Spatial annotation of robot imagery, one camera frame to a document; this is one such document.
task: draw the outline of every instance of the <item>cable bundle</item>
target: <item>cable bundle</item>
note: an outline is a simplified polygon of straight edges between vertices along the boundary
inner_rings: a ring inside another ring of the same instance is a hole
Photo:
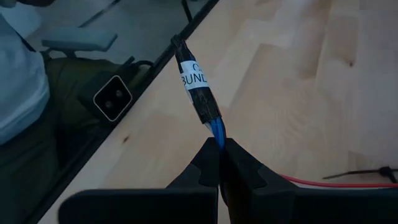
[[[206,76],[184,40],[174,36],[172,43],[175,46],[175,58],[187,95],[200,121],[213,133],[220,150],[223,150],[226,139],[225,126]]]

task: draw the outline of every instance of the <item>black electrical outlet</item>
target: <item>black electrical outlet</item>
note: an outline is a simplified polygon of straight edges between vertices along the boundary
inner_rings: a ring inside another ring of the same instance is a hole
[[[109,121],[117,120],[131,100],[131,93],[118,75],[109,79],[93,97],[94,104]]]

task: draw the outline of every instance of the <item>green pants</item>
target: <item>green pants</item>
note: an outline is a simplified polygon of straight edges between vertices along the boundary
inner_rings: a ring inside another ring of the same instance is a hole
[[[107,60],[80,58],[56,58],[45,64],[50,100],[44,112],[0,146],[0,223],[20,223],[51,190],[60,172],[56,130],[68,135],[98,123],[77,100],[78,91],[98,72],[119,67]]]

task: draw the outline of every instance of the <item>white label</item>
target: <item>white label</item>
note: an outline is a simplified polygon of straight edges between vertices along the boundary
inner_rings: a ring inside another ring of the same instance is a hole
[[[181,62],[181,67],[183,70],[183,73],[181,73],[181,80],[186,90],[209,87],[206,77],[196,61]]]

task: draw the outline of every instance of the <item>floor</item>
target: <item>floor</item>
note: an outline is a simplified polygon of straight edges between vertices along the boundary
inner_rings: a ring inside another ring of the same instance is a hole
[[[40,43],[45,32],[59,26],[77,27],[112,1],[57,0],[49,7],[37,8],[43,24],[27,40],[35,49],[45,49]],[[188,2],[193,16],[204,3],[205,0]],[[133,55],[137,60],[154,61],[169,45],[170,38],[187,24],[181,0],[121,0],[89,25],[116,32],[118,39],[113,46],[107,52],[77,52],[77,56],[123,63]],[[60,52],[52,52],[52,56],[63,57]]]

